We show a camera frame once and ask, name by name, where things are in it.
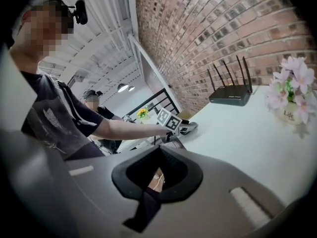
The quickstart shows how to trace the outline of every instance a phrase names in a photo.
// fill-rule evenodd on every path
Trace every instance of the black railing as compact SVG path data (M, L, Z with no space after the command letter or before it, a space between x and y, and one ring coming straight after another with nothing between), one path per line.
M152 100L154 100L155 98L159 97L160 95L165 95L165 98L163 98L162 100L160 100L158 103L156 103L154 106L149 108L149 111L153 110L154 108L156 108L159 104L165 102L167 103L167 101L169 101L169 103L167 105L164 106L164 108L166 109L169 105L172 105L172 109L169 110L170 112L175 111L176 115L179 114L179 110L178 108L175 106L174 102L172 101L171 97L168 95L167 91L165 90L165 88L163 88L162 90L158 91L157 93L155 93L154 95L152 95L150 98L148 98L146 101L144 101L143 103L141 103L139 106L137 106L135 109L131 110L129 113L127 113L127 115L132 115L135 112L137 112L140 108L142 108L143 106L145 106L146 104L149 104Z

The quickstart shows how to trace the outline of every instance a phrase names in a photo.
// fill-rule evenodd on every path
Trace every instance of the brick wall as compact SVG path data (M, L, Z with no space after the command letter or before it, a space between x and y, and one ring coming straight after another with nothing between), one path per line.
M290 0L137 0L140 42L184 108L196 113L213 92L207 69L242 84L235 56L244 56L253 84L267 85L289 55L316 70L313 37ZM148 76L151 87L155 80Z

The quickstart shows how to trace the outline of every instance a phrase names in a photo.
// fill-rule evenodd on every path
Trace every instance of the router antenna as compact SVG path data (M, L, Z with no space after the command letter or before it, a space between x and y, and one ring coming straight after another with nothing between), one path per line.
M214 84L213 84L213 80L212 80L212 78L211 78L210 71L209 71L208 69L207 69L207 71L208 71L209 78L210 78L210 80L211 80L211 84L212 84L213 91L215 92L216 89L215 89L215 87L214 87Z
M238 59L238 63L239 63L240 69L241 69L242 78L243 78L243 84L245 85L245 84L246 84L246 80L245 80L244 75L243 75L242 66L241 66L241 63L240 63L240 60L239 60L238 56L236 56L236 57L237 57L237 59Z
M228 69L228 67L227 67L226 63L224 62L224 60L222 60L222 61L223 61L224 66L226 66L226 69L227 69L227 71L228 71L228 73L229 73L229 76L230 76L230 78L231 78L232 84L233 84L233 85L235 85L235 84L234 84L234 82L233 82L233 79L232 79L231 73L230 73L230 71L229 71L229 69Z
M223 86L225 86L225 85L224 85L224 82L223 82L223 80L222 80L222 77L221 77L219 71L217 70L216 65L214 65L214 63L213 63L213 66L214 66L214 68L216 69L216 71L217 71L217 73L218 73L218 75L219 75L219 77L220 77L220 79L221 79L221 82L222 82Z
M246 59L244 57L242 57L242 60L243 60L244 67L245 67L245 69L247 71L248 82L249 82L249 91L252 93L253 92L253 90L252 90L252 82L251 82L251 78L250 78L248 65L247 65Z

